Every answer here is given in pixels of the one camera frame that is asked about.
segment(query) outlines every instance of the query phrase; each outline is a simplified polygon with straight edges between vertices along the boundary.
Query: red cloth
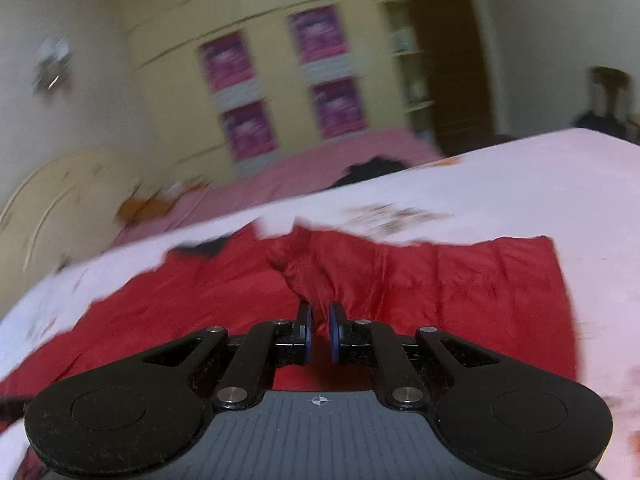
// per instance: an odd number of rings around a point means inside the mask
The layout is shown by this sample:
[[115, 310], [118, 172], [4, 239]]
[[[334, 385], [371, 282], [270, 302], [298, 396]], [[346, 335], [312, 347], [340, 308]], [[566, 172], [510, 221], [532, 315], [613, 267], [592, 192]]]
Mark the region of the red cloth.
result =
[[262, 320], [292, 319], [300, 298], [314, 308], [318, 361], [281, 368], [277, 389], [366, 387], [364, 370], [344, 374], [328, 363], [326, 323], [335, 300], [351, 319], [380, 320], [404, 334], [437, 326], [575, 379], [570, 306], [548, 238], [395, 247], [300, 226], [257, 240], [247, 226], [215, 258], [169, 252], [159, 269], [92, 304], [70, 332], [0, 383], [0, 396], [34, 396], [61, 378], [202, 327], [238, 334]]
[[314, 306], [319, 335], [326, 337], [328, 305], [340, 301], [350, 319], [410, 335], [436, 326], [576, 378], [571, 307], [549, 238], [396, 247], [296, 226], [274, 241], [270, 260]]
[[40, 462], [33, 448], [30, 447], [22, 462], [20, 462], [18, 471], [15, 472], [14, 480], [38, 480], [44, 473], [42, 462]]

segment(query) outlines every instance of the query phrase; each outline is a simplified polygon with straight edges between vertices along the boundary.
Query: brown object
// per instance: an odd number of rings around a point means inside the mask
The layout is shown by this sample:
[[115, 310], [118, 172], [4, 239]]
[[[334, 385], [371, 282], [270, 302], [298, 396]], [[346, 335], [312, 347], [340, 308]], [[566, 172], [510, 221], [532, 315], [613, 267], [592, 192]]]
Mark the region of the brown object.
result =
[[[622, 70], [607, 66], [593, 66], [590, 68], [590, 74], [591, 83], [599, 84], [604, 88], [607, 114], [615, 116], [621, 92], [631, 90], [631, 77]], [[591, 109], [596, 109], [596, 103], [591, 103]]]
[[116, 218], [124, 225], [135, 225], [166, 215], [174, 208], [175, 202], [159, 198], [127, 198], [118, 209]]
[[409, 0], [409, 16], [425, 51], [431, 119], [444, 153], [481, 146], [494, 132], [484, 51], [471, 0]]
[[430, 162], [429, 164], [425, 164], [425, 166], [455, 166], [456, 164], [459, 164], [460, 161], [462, 160], [462, 157], [459, 155], [455, 155], [455, 156], [450, 156], [447, 158], [443, 158], [442, 160], [436, 160], [434, 162]]
[[631, 434], [631, 449], [636, 459], [636, 477], [640, 478], [640, 431]]

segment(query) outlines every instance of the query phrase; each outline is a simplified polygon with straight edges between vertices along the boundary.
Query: black object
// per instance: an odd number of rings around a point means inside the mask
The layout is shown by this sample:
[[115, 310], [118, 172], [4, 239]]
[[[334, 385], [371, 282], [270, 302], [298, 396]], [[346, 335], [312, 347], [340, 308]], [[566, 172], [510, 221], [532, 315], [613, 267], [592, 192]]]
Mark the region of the black object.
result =
[[626, 139], [626, 126], [618, 122], [613, 114], [600, 117], [593, 111], [589, 111], [574, 121], [574, 128], [586, 128], [618, 139]]
[[588, 388], [334, 304], [334, 362], [368, 365], [374, 391], [270, 391], [311, 333], [302, 304], [296, 320], [213, 327], [68, 378], [30, 404], [27, 435], [51, 479], [597, 478], [612, 420]]
[[395, 173], [396, 171], [408, 170], [409, 168], [410, 166], [401, 160], [393, 160], [392, 158], [385, 158], [384, 156], [378, 155], [363, 164], [353, 164], [349, 166], [347, 168], [348, 173], [344, 177], [336, 180], [327, 189], [348, 186], [356, 182], [364, 182], [365, 180], [371, 180], [372, 178]]
[[180, 254], [213, 258], [220, 254], [220, 251], [225, 248], [226, 243], [231, 240], [232, 236], [233, 233], [221, 236], [220, 238], [207, 240], [206, 242], [197, 245], [178, 245], [171, 250]]
[[0, 422], [13, 424], [24, 417], [32, 397], [9, 397], [0, 400]]

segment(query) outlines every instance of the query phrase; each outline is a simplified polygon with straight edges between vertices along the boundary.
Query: wall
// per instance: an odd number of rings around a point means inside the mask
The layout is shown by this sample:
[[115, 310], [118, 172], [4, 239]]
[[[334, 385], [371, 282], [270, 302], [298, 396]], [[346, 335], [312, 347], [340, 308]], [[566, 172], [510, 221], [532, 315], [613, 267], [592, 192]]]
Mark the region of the wall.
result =
[[321, 142], [287, 15], [338, 6], [373, 129], [404, 126], [399, 75], [376, 0], [115, 0], [138, 81], [156, 124], [164, 162], [174, 175], [236, 178], [225, 136], [204, 81], [197, 48], [244, 30], [268, 112], [284, 153]]
[[494, 25], [494, 18], [487, 0], [471, 0], [478, 22], [482, 49], [484, 50], [484, 65], [492, 97], [492, 113], [494, 116], [494, 131], [498, 135], [510, 132], [508, 119], [508, 94], [505, 87], [502, 53]]
[[[47, 36], [72, 50], [72, 89], [33, 93], [36, 51]], [[0, 204], [48, 160], [87, 146], [155, 149], [110, 0], [0, 0]]]
[[[478, 3], [494, 26], [512, 134], [570, 126], [588, 108], [590, 66], [618, 68], [640, 82], [640, 0]], [[640, 110], [637, 92], [634, 109]]]

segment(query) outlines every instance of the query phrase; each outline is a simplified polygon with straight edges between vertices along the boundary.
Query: poster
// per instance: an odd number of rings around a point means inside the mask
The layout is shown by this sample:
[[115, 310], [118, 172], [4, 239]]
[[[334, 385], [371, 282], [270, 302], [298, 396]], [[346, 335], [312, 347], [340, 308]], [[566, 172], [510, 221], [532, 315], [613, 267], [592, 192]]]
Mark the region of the poster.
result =
[[254, 78], [254, 68], [240, 31], [200, 47], [207, 81], [212, 92]]
[[222, 123], [236, 162], [277, 148], [262, 101], [224, 112]]
[[292, 14], [289, 26], [302, 63], [340, 56], [348, 51], [335, 6]]
[[322, 137], [331, 139], [368, 127], [353, 79], [341, 79], [311, 87]]

